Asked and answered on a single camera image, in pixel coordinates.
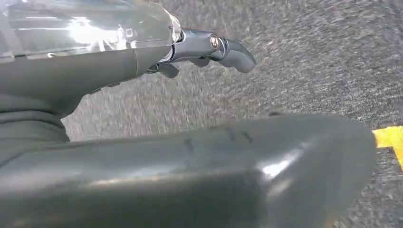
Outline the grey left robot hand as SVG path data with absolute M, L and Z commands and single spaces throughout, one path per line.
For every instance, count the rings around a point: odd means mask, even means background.
M 362 123 L 285 114 L 181 133 L 72 142 L 85 95 L 175 63 L 250 72 L 239 42 L 143 0 L 0 3 L 3 228 L 327 228 L 368 183 Z

